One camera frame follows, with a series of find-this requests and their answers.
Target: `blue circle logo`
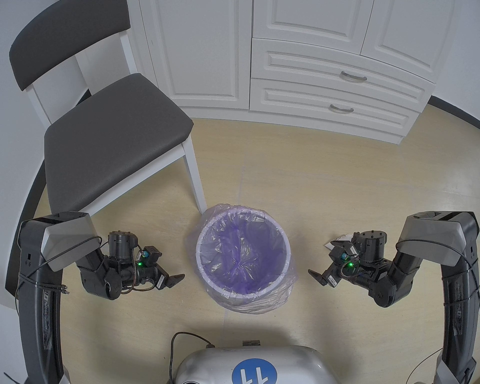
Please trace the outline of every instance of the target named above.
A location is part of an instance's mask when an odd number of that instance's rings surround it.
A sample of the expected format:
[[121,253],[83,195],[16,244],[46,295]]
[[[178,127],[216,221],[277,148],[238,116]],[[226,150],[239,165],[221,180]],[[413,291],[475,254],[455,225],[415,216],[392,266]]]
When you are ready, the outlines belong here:
[[276,369],[267,360],[244,360],[233,370],[232,382],[233,384],[275,384]]

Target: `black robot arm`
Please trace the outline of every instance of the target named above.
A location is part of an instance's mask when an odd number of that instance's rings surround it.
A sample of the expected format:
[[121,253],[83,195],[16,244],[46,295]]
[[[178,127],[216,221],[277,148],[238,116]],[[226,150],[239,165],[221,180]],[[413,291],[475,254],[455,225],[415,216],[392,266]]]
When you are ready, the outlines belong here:
[[444,347],[434,384],[469,383],[480,304],[472,212],[421,212],[407,217],[393,261],[384,259],[386,233],[356,232],[351,241],[333,241],[333,262],[323,273],[309,270],[323,286],[340,280],[368,290],[377,305],[389,307],[408,295],[423,259],[441,264],[444,286]]
[[[60,348],[60,294],[63,268],[76,263],[85,290],[114,300],[132,290],[171,288],[184,275],[169,276],[158,264],[153,246],[138,247],[130,232],[111,232],[110,256],[100,250],[90,216],[63,212],[22,223],[17,288],[20,335],[28,373],[27,384],[68,384]],[[136,289],[149,282],[151,287]]]

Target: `trash can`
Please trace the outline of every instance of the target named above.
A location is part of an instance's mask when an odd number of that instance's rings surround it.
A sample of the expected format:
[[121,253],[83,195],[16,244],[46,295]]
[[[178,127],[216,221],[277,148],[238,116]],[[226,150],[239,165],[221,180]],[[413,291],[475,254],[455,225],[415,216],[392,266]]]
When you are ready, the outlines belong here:
[[223,307],[265,313],[287,301],[297,279],[290,243],[265,211],[216,205],[189,238],[195,270]]

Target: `cylindrical motor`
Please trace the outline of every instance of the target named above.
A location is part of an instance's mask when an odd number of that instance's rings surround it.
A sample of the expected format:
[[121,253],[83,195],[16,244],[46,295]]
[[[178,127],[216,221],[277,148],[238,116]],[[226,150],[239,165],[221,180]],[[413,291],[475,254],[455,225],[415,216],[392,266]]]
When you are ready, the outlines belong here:
[[387,234],[381,231],[360,232],[357,235],[355,248],[360,251],[360,259],[368,263],[384,258]]
[[138,245],[138,238],[131,232],[115,231],[108,234],[110,257],[120,263],[131,263],[133,249]]

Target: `chair seat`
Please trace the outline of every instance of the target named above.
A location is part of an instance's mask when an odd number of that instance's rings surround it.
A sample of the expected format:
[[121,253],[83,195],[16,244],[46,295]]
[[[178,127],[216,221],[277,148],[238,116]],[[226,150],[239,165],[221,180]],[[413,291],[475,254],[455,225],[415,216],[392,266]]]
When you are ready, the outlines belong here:
[[139,73],[116,81],[45,133],[52,213],[78,211],[185,141],[192,120]]

